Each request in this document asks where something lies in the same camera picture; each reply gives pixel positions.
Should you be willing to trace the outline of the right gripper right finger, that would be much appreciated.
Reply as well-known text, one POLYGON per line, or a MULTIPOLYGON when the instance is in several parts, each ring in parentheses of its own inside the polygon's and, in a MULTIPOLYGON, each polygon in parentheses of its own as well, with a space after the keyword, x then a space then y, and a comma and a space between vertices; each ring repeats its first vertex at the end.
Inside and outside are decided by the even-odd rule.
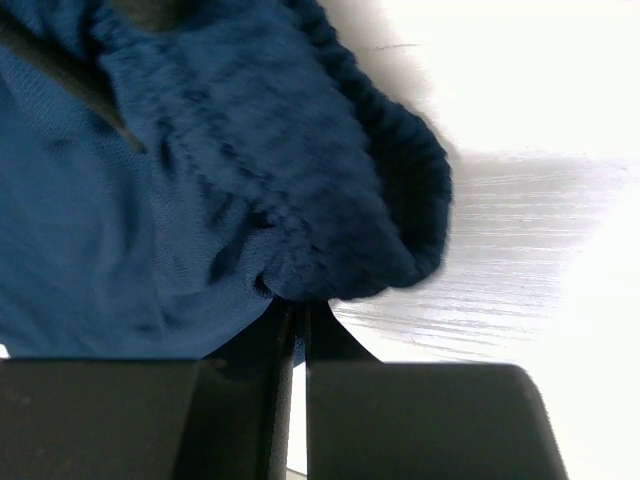
POLYGON ((385 363, 312 304, 304 316, 312 479, 563 479, 538 388, 496 363, 385 363))

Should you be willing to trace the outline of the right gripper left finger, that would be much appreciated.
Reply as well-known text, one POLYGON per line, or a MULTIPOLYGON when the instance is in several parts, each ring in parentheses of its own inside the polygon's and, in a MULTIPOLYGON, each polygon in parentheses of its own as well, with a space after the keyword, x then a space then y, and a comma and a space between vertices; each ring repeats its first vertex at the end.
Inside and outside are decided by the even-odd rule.
POLYGON ((294 315, 276 301, 200 361, 1 364, 5 479, 282 479, 294 315))

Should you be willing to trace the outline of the navy blue shorts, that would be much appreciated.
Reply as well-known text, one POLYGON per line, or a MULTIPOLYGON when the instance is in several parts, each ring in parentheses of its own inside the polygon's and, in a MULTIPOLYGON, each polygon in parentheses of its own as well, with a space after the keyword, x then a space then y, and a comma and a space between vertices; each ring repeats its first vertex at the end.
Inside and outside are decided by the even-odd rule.
POLYGON ((438 270, 446 151, 316 1, 1 5, 1 343, 205 357, 438 270))

